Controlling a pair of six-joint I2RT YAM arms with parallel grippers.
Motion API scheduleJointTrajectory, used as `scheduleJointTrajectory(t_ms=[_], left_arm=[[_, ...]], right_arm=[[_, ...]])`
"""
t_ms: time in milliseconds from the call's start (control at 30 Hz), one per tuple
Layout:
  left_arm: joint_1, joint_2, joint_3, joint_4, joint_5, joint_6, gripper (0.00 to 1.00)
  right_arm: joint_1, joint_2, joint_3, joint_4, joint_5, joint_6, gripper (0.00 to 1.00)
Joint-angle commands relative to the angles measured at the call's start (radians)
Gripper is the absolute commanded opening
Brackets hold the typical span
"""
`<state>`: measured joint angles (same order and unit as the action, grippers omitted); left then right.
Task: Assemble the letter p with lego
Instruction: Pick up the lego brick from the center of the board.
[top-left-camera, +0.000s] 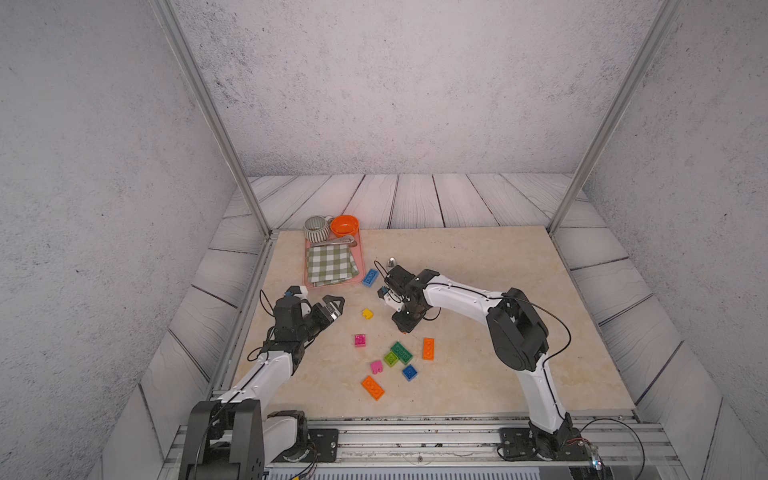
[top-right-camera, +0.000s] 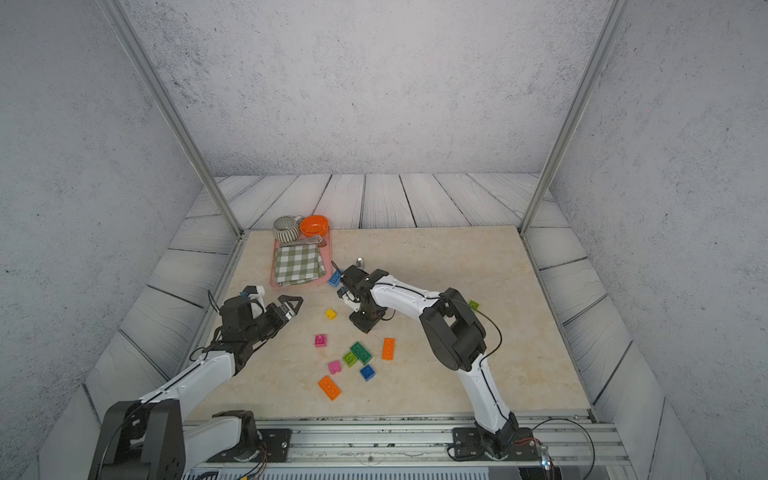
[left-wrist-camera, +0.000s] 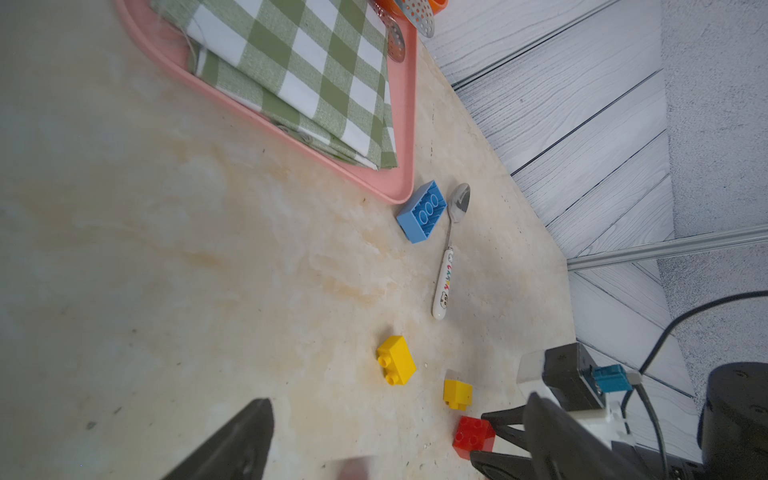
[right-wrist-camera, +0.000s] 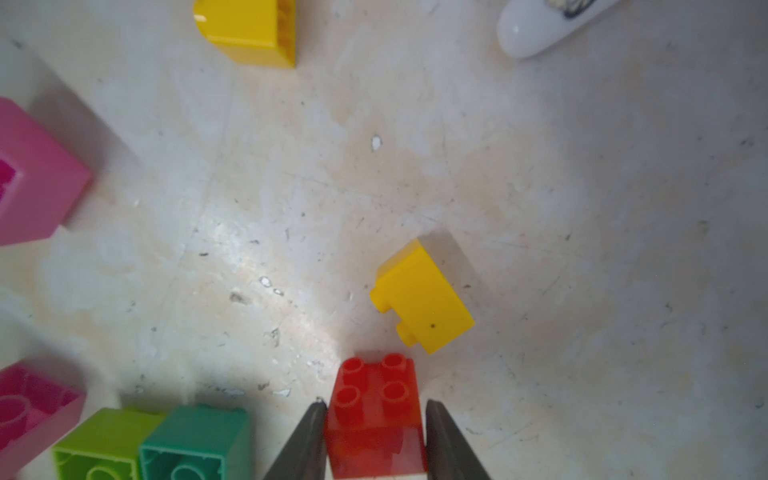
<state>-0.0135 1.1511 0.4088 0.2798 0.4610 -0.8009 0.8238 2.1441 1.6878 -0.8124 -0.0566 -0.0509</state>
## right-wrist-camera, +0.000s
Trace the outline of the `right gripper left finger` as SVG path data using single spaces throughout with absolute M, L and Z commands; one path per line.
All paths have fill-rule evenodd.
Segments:
M 325 478 L 327 447 L 324 428 L 327 413 L 328 407 L 323 400 L 315 401 L 307 408 L 267 471 L 265 480 Z

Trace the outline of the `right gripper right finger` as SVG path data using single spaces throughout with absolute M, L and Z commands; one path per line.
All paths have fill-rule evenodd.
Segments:
M 426 432 L 428 479 L 491 479 L 442 402 L 427 402 Z

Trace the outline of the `red lego brick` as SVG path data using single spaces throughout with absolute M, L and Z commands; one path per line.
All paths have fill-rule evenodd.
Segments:
M 379 362 L 340 365 L 324 439 L 336 479 L 423 474 L 424 428 L 414 362 L 389 353 Z

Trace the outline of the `dark green lego brick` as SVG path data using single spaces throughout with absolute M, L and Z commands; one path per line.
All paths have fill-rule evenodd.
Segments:
M 250 479 L 251 421 L 242 409 L 174 409 L 139 447 L 142 475 L 159 479 Z

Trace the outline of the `pink lego brick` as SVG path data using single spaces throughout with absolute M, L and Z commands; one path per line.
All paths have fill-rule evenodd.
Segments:
M 26 111 L 1 99 L 3 246 L 51 237 L 91 178 L 91 171 Z
M 1 370 L 1 477 L 12 479 L 79 422 L 86 394 L 23 362 Z

